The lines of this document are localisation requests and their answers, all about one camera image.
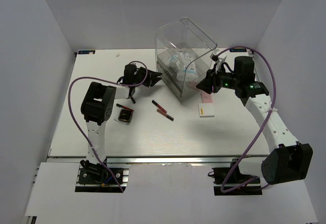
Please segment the red lip gloss black cap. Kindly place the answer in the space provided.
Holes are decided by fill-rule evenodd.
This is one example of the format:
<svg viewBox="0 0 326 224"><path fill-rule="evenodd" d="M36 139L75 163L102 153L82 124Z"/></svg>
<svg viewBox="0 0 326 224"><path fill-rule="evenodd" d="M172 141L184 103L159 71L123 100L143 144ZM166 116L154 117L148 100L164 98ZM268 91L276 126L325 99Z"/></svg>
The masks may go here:
<svg viewBox="0 0 326 224"><path fill-rule="evenodd" d="M167 111L161 105L159 105L156 101L152 100L152 104L154 104L163 113L165 113L165 114L167 113Z"/></svg>

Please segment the clear packet blue label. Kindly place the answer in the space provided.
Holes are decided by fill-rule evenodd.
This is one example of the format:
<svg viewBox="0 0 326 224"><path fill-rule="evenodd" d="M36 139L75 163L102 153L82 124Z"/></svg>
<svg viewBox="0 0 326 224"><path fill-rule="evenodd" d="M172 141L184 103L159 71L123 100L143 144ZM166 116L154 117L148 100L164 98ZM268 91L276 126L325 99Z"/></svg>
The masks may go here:
<svg viewBox="0 0 326 224"><path fill-rule="evenodd" d="M198 77L195 59L193 53L180 51L172 55L168 61L168 66L176 72L176 79L178 81L192 81Z"/></svg>

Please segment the red lip gloss tube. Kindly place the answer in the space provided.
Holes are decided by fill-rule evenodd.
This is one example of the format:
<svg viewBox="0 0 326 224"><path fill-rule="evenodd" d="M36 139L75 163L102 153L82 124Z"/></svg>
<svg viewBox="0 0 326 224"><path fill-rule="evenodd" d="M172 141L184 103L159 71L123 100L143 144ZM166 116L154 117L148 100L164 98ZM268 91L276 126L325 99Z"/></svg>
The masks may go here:
<svg viewBox="0 0 326 224"><path fill-rule="evenodd" d="M161 109L157 109L156 110L159 114L161 114L162 116L164 116L165 118L169 119L170 121L174 121L174 118L171 117L170 115L168 115L166 112L164 112Z"/></svg>

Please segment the clear acrylic makeup organizer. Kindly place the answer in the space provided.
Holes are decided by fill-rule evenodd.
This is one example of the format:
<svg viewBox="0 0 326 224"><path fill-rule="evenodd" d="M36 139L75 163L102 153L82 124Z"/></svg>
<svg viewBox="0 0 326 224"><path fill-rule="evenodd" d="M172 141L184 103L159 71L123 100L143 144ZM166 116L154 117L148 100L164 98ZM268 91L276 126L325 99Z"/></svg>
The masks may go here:
<svg viewBox="0 0 326 224"><path fill-rule="evenodd" d="M168 23L155 32L156 69L180 103L200 90L196 85L211 68L217 42L189 18Z"/></svg>

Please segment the short red lip pencil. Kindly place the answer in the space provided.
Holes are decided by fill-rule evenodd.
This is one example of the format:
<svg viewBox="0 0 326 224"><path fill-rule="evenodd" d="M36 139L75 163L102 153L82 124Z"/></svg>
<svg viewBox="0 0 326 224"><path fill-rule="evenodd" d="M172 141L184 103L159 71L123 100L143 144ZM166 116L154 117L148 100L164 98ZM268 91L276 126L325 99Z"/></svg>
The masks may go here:
<svg viewBox="0 0 326 224"><path fill-rule="evenodd" d="M120 107L120 108L123 108L123 109L130 109L130 108L128 108L128 107L126 107L126 106L124 106L124 105L118 104L118 103L116 104L116 106L117 106L117 107Z"/></svg>

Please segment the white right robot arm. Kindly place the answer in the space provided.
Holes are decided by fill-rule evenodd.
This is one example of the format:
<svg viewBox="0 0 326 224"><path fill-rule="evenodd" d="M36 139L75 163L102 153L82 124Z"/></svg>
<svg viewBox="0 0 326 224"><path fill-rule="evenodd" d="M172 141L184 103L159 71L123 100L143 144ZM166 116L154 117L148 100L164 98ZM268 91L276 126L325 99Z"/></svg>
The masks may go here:
<svg viewBox="0 0 326 224"><path fill-rule="evenodd" d="M260 127L258 135L263 135L267 142L267 157L241 156L233 160L227 177L237 183L248 176L261 177L269 185L303 180L313 149L309 144L300 143L289 131L274 108L268 89L255 79L254 69L251 57L239 56L234 59L233 70L226 63L215 65L196 86L207 94L217 93L220 89L233 90Z"/></svg>

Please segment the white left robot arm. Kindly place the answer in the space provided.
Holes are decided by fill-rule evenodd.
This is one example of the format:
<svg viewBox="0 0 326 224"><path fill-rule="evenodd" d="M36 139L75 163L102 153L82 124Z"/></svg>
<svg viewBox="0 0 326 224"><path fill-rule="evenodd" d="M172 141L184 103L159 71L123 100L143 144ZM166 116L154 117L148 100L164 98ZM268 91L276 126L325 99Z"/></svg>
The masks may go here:
<svg viewBox="0 0 326 224"><path fill-rule="evenodd" d="M92 82L81 104L81 113L87 125L88 154L86 163L97 165L106 160L105 153L105 127L106 122L113 112L114 100L130 99L136 85L153 87L161 80L162 74L138 68L135 64L128 64L124 68L124 74L118 79L122 87L105 86L98 82Z"/></svg>

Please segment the pink makeup box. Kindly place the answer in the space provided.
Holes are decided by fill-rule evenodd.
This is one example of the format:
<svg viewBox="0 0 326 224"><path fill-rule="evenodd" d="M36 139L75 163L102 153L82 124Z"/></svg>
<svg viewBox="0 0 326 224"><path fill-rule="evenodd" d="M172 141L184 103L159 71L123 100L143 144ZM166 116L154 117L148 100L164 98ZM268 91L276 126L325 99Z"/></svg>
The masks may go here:
<svg viewBox="0 0 326 224"><path fill-rule="evenodd" d="M201 93L202 103L213 103L212 96L205 92Z"/></svg>

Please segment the white box yellow label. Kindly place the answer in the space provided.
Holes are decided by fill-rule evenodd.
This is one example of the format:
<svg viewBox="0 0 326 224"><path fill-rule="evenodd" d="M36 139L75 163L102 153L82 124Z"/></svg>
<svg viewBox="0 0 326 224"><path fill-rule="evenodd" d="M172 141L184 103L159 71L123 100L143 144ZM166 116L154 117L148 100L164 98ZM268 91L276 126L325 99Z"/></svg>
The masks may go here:
<svg viewBox="0 0 326 224"><path fill-rule="evenodd" d="M200 103L198 104L198 109L200 118L211 118L215 116L212 103Z"/></svg>

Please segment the blue table label right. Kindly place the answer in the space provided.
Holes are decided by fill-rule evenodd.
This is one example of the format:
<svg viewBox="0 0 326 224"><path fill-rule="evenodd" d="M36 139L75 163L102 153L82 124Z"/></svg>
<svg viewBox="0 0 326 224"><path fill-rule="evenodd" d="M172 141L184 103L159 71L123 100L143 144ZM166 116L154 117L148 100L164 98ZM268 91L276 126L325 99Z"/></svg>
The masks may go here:
<svg viewBox="0 0 326 224"><path fill-rule="evenodd" d="M230 48L230 52L247 52L246 48L236 47L236 48Z"/></svg>

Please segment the blue table label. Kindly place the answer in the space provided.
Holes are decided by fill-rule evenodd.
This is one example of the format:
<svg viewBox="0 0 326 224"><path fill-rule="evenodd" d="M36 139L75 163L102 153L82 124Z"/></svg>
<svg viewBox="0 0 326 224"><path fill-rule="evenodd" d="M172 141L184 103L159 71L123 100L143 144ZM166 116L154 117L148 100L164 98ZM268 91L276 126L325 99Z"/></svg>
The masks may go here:
<svg viewBox="0 0 326 224"><path fill-rule="evenodd" d="M89 55L89 54L95 54L95 50L79 50L78 55Z"/></svg>
<svg viewBox="0 0 326 224"><path fill-rule="evenodd" d="M236 47L236 48L230 48L230 52L247 52L246 48Z"/></svg>

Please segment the black square compact case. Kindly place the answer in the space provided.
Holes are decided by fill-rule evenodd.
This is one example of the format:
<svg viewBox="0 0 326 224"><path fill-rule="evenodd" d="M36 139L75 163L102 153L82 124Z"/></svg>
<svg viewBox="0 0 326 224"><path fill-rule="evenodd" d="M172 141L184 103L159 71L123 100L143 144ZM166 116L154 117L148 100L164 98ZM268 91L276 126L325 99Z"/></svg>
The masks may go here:
<svg viewBox="0 0 326 224"><path fill-rule="evenodd" d="M129 124L132 120L133 111L128 109L121 109L118 115L118 121Z"/></svg>

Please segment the blue table label left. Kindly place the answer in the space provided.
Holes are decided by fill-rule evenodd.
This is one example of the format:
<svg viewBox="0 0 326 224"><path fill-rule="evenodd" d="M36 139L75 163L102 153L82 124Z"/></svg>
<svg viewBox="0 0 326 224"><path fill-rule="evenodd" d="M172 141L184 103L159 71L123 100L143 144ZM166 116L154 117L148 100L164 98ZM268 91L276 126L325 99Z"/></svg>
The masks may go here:
<svg viewBox="0 0 326 224"><path fill-rule="evenodd" d="M95 54L95 50L79 50L78 55L89 55L89 54Z"/></svg>

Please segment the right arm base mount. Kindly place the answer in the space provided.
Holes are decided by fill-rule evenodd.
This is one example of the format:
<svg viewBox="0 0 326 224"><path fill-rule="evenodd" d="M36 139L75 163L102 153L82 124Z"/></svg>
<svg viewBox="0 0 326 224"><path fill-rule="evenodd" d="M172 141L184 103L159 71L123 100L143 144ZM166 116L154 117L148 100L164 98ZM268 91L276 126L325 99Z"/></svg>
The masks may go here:
<svg viewBox="0 0 326 224"><path fill-rule="evenodd" d="M221 192L221 185L226 175L228 174L229 169L230 167L215 167L208 172L208 177L211 177L213 179L213 190L215 196L262 195L262 189L259 178L231 192ZM245 181L250 180L252 177L253 176L250 175L242 175L239 173L239 170L236 170L227 181L224 190L227 190L239 184L243 184Z"/></svg>

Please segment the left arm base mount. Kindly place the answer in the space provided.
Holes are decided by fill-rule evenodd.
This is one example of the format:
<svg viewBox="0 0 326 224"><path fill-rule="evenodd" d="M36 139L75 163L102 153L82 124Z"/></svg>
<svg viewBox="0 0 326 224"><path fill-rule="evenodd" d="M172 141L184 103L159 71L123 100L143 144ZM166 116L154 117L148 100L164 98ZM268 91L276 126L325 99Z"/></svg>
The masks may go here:
<svg viewBox="0 0 326 224"><path fill-rule="evenodd" d="M102 164L93 164L88 160L81 160L77 173L75 192L88 193L122 193L125 190L129 169L112 167L112 173Z"/></svg>

